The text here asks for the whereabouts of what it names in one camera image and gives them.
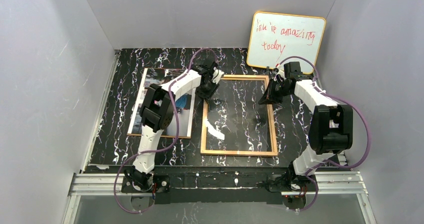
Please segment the printed photo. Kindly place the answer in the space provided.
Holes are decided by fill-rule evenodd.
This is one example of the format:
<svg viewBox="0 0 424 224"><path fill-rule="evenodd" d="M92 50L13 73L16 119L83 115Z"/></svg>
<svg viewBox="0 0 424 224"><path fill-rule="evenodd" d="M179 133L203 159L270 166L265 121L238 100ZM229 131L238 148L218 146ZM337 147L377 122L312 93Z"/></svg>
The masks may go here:
<svg viewBox="0 0 424 224"><path fill-rule="evenodd" d="M177 78L184 72L183 69L146 68L143 71L137 99L131 115L130 125L127 131L129 136L140 136L142 134L142 118L140 110L151 84L161 85ZM179 138L189 139L192 133L192 119L194 114L195 90L184 94L175 101L177 116L179 119Z"/></svg>

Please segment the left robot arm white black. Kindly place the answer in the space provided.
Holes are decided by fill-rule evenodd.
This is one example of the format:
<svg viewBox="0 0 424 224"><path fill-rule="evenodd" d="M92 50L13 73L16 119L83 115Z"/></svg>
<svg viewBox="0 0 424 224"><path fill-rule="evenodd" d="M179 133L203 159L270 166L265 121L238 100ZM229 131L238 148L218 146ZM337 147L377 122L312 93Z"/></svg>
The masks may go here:
<svg viewBox="0 0 424 224"><path fill-rule="evenodd" d="M203 100L209 100L219 87L224 72L215 61L191 66L176 78L164 84L152 83L140 108L141 139L137 155L132 163L133 170L126 172L141 189L153 183L155 154L162 133L175 121L179 125L176 101L184 94L195 91Z"/></svg>

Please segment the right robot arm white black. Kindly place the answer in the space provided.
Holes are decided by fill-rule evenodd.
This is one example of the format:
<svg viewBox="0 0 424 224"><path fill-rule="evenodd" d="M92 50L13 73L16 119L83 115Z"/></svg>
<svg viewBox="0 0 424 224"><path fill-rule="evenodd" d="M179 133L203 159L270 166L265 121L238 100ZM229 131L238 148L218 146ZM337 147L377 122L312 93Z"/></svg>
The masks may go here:
<svg viewBox="0 0 424 224"><path fill-rule="evenodd" d="M311 74L304 74L298 61L278 65L260 105L279 104L285 96L301 99L312 113L308 132L308 146L292 162L292 173L310 176L319 164L353 144L353 109L328 97Z"/></svg>

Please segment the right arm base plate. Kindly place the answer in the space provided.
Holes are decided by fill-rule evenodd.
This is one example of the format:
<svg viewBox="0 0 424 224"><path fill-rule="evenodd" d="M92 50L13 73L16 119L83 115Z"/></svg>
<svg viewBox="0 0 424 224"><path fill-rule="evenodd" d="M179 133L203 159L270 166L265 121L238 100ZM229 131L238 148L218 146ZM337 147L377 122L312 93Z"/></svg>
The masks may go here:
<svg viewBox="0 0 424 224"><path fill-rule="evenodd" d="M279 174L268 175L263 185L271 193L294 192L294 196L304 196L308 191L308 185L311 183L307 178L293 180Z"/></svg>

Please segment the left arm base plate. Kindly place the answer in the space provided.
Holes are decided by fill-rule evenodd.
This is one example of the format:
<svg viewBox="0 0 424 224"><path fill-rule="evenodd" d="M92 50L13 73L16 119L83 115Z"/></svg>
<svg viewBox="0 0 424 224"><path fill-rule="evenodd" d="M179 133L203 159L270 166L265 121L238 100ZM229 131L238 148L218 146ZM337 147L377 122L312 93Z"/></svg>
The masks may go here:
<svg viewBox="0 0 424 224"><path fill-rule="evenodd" d="M126 175L120 187L121 192L125 194L156 194L169 192L170 184L170 177L166 175L148 174L142 181Z"/></svg>

